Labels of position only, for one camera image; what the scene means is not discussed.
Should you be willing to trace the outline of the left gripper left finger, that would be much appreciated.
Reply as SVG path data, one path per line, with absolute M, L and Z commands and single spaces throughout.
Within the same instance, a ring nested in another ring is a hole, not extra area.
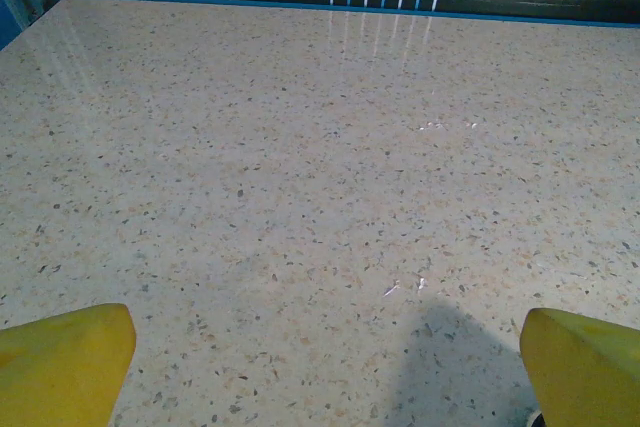
M 106 426 L 136 347 L 126 305 L 107 303 L 1 331 L 3 426 Z

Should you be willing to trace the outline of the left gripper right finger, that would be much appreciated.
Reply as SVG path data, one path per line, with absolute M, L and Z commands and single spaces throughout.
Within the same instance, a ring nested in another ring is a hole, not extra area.
M 638 330 L 535 308 L 519 345 L 546 426 L 639 424 Z

